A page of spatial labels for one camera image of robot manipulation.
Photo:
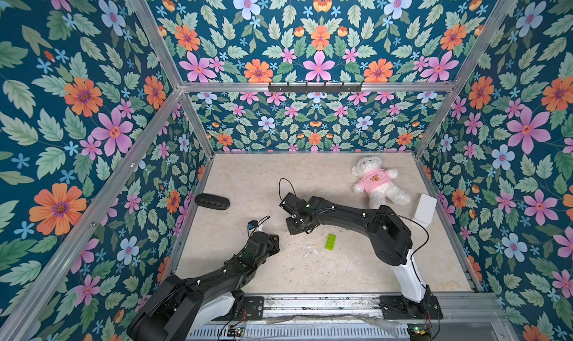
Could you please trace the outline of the lime green lego brick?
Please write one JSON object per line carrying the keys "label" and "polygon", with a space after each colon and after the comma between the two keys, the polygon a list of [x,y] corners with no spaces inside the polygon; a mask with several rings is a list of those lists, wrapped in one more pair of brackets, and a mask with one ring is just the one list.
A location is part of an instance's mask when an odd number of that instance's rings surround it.
{"label": "lime green lego brick", "polygon": [[333,251],[337,242],[337,236],[335,234],[328,234],[325,241],[325,249],[328,251]]}

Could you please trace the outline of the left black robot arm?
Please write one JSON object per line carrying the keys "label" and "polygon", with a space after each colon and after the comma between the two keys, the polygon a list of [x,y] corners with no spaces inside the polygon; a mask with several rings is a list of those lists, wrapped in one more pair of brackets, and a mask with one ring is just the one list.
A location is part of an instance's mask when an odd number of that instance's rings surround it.
{"label": "left black robot arm", "polygon": [[279,236],[254,232],[219,269],[196,278],[170,275],[133,318],[128,336],[132,340],[185,340],[192,330],[228,315],[243,298],[242,288],[279,251]]}

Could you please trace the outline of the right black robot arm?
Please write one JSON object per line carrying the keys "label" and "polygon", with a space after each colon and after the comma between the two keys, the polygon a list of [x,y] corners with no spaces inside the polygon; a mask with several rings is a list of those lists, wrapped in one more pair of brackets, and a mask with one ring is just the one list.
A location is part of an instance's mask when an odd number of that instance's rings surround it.
{"label": "right black robot arm", "polygon": [[289,214],[286,225],[291,235],[309,234],[319,226],[336,226],[367,237],[375,256],[392,267],[404,301],[420,305],[428,300],[428,285],[413,258],[411,230],[392,208],[382,205],[359,209],[317,196],[305,201],[292,193],[281,200],[280,207]]}

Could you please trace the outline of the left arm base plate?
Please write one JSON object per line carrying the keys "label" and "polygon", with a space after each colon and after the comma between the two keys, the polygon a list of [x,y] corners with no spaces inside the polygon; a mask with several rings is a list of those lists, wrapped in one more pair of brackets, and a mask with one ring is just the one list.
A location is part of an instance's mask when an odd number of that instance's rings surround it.
{"label": "left arm base plate", "polygon": [[216,321],[243,320],[258,321],[262,320],[265,308],[265,299],[262,296],[246,296],[236,301],[231,310],[223,317]]}

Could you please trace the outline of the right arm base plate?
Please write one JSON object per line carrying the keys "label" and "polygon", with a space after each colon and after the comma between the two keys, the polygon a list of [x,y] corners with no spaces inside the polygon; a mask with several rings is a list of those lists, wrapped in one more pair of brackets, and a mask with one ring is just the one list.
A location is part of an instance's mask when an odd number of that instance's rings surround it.
{"label": "right arm base plate", "polygon": [[421,302],[413,302],[402,295],[381,296],[381,311],[385,320],[442,320],[443,312],[436,296],[426,292]]}

